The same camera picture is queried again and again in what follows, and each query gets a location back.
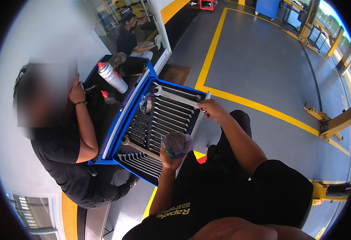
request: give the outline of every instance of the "red bottle cap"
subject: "red bottle cap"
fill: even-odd
[[[107,98],[109,96],[109,93],[106,91],[101,90],[101,93],[102,93],[102,97],[104,97],[104,98]]]

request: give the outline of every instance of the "glass door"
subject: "glass door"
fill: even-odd
[[[151,63],[160,65],[168,53],[163,29],[155,16],[154,7],[148,0],[86,0],[97,17],[96,33],[112,54],[124,51],[127,55],[146,57]],[[134,24],[130,26],[126,19]],[[126,30],[133,33],[138,49],[131,50]]]

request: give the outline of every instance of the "person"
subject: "person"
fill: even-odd
[[[30,142],[46,171],[80,207],[102,207],[124,197],[138,177],[130,175],[125,184],[115,186],[111,185],[113,175],[123,169],[121,166],[95,165],[95,177],[87,170],[88,161],[98,155],[98,143],[85,92],[78,82],[79,74],[68,91],[66,108],[56,124],[52,115],[57,106],[52,104],[55,100],[49,86],[35,73],[27,75],[30,71],[27,70],[24,66],[17,77],[14,97],[17,108],[27,109]]]
[[[144,16],[137,21],[137,16],[133,13],[127,14],[123,20],[123,26],[120,28],[117,38],[117,52],[124,52],[128,56],[153,58],[153,52],[149,51],[154,48],[156,44],[153,42],[137,42],[134,29],[136,26],[147,22],[147,17]]]
[[[299,229],[312,204],[310,181],[266,158],[245,112],[229,114],[212,99],[198,106],[221,125],[220,141],[208,148],[203,164],[190,151],[177,178],[181,159],[161,148],[163,168],[149,216],[123,240],[313,239]]]

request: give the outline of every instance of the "black shirt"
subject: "black shirt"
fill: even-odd
[[[87,162],[76,164],[80,152],[78,131],[45,128],[38,136],[38,141],[31,140],[33,150],[62,191],[76,204],[92,202],[97,182],[87,171]]]
[[[117,52],[123,52],[130,56],[131,52],[133,52],[133,48],[136,46],[138,46],[138,44],[134,33],[122,27],[117,38]]]
[[[257,167],[251,181],[238,181],[217,170],[219,164],[196,172],[182,191],[174,192],[172,208],[145,218],[123,240],[189,239],[223,217],[302,227],[313,193],[303,175],[281,161],[268,160]]]

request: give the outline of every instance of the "doormat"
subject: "doormat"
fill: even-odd
[[[188,67],[166,64],[158,77],[164,81],[185,86],[191,71],[192,69]]]

